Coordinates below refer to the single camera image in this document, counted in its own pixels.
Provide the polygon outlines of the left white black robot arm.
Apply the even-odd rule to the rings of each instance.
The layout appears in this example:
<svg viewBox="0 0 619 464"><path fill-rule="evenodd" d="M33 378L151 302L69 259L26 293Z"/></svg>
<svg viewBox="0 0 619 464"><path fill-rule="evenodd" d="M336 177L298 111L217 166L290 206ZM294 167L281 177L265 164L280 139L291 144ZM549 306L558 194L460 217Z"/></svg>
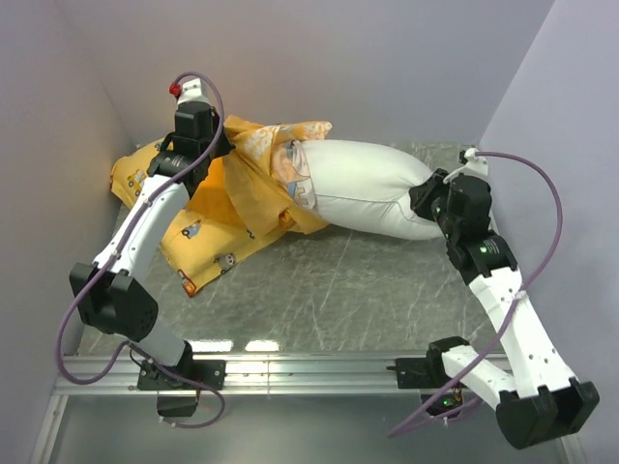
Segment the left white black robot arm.
<svg viewBox="0 0 619 464"><path fill-rule="evenodd" d="M179 102L174 130L151 160L125 221L91 263L77 263L70 273L81 322L123 337L161 365L160 375L173 389L193 380L192 348L160 321L158 304L142 281L172 220L207 177L212 161L231 149L207 99Z"/></svg>

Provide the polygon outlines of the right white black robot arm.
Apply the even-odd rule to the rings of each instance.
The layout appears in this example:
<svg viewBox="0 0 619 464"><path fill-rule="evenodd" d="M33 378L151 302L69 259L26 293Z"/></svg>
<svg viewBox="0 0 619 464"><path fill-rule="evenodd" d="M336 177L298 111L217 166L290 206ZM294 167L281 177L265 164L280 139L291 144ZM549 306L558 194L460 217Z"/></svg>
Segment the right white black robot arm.
<svg viewBox="0 0 619 464"><path fill-rule="evenodd" d="M491 229L489 183L438 169L409 194L412 210L438 225L450 262L482 305L496 337L481 352L458 337L430 345L426 373L439 389L391 436L411 430L414 419L459 385L494 410L503 436L517 450L578 432L600 395L563 361L527 295L510 246Z"/></svg>

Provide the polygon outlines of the white pillow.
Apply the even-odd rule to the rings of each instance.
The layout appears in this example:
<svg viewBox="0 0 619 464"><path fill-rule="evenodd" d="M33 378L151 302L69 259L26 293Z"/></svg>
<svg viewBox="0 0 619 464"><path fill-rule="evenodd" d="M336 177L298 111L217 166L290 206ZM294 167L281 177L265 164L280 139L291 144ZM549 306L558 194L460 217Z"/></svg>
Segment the white pillow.
<svg viewBox="0 0 619 464"><path fill-rule="evenodd" d="M436 223L410 204L409 190L432 171L401 150L358 141L293 141L272 155L272 172L298 206L330 224L410 241L441 236Z"/></svg>

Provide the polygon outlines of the orange Mickey Mouse pillowcase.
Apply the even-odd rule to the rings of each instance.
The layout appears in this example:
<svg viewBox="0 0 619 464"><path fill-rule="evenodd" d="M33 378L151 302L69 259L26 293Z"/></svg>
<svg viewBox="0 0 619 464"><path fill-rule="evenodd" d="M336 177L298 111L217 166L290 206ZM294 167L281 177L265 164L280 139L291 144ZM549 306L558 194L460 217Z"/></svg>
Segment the orange Mickey Mouse pillowcase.
<svg viewBox="0 0 619 464"><path fill-rule="evenodd" d="M253 235L274 230L311 234L328 222L316 212L309 162L301 147L325 139L328 121L260 125L237 116L224 122L234 149L213 160L188 209Z"/></svg>

